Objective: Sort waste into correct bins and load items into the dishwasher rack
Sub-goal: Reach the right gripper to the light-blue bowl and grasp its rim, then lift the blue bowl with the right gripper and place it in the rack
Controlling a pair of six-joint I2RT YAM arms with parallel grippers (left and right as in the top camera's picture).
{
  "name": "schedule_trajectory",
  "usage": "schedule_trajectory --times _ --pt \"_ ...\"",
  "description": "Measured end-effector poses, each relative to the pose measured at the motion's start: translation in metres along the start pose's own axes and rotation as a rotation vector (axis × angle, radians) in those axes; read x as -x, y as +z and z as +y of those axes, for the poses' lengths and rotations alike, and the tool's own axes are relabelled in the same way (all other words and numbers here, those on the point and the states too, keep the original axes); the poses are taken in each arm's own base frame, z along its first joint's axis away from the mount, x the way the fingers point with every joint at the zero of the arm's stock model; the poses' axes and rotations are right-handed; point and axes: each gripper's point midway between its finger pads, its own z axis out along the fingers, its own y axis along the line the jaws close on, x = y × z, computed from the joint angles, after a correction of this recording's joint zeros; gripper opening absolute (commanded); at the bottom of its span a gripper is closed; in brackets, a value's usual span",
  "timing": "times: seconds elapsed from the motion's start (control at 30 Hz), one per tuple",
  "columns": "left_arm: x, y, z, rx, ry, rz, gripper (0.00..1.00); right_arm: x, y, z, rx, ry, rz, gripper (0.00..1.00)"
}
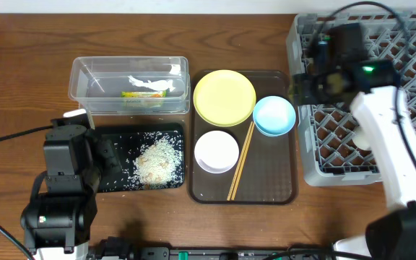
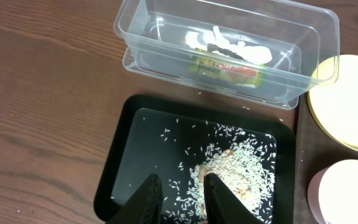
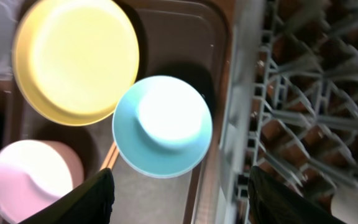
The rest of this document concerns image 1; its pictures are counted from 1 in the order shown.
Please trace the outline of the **green snack wrapper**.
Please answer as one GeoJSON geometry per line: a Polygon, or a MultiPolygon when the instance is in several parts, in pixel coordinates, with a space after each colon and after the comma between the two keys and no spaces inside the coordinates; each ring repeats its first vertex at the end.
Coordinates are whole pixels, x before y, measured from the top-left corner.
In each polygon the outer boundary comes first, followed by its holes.
{"type": "Polygon", "coordinates": [[[130,91],[122,92],[121,97],[123,98],[164,98],[166,96],[166,91],[130,91]]]}

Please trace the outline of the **pale green cup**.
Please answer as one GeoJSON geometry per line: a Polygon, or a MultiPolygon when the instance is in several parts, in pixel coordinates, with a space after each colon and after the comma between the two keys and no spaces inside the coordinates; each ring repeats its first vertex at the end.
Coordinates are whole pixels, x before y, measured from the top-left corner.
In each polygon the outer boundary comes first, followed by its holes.
{"type": "Polygon", "coordinates": [[[369,151],[371,149],[368,139],[361,129],[354,130],[352,141],[355,146],[361,150],[369,151]]]}

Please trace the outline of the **light blue bowl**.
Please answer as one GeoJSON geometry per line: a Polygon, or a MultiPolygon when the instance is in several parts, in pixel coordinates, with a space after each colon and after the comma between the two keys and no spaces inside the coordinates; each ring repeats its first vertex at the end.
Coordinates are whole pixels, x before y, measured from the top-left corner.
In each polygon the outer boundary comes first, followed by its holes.
{"type": "Polygon", "coordinates": [[[267,96],[255,105],[253,121],[263,135],[278,137],[293,129],[296,122],[295,109],[283,97],[267,96]]]}

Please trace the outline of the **white pink bowl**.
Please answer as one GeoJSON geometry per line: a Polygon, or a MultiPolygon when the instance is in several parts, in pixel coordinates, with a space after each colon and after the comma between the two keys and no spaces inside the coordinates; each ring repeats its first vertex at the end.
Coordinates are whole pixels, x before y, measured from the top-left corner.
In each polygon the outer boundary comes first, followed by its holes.
{"type": "Polygon", "coordinates": [[[238,161],[238,143],[225,131],[209,131],[195,144],[194,158],[200,168],[208,173],[221,174],[229,171],[238,161]]]}

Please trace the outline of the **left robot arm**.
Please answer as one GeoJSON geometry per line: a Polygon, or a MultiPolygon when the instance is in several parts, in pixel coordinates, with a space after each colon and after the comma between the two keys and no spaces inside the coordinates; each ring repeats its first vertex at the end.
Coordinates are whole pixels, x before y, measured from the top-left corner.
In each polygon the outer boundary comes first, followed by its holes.
{"type": "Polygon", "coordinates": [[[21,215],[30,259],[86,259],[103,176],[121,171],[111,140],[85,109],[52,120],[43,144],[46,170],[21,215]]]}

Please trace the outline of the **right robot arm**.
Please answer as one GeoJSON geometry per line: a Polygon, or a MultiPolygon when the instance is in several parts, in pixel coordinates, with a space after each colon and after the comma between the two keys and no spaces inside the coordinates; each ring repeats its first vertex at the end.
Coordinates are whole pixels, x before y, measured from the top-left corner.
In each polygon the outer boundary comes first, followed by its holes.
{"type": "Polygon", "coordinates": [[[314,35],[311,73],[293,77],[296,105],[346,103],[359,123],[383,181],[388,214],[363,235],[334,244],[336,259],[416,259],[416,131],[401,75],[389,60],[370,60],[358,23],[314,35]]]}

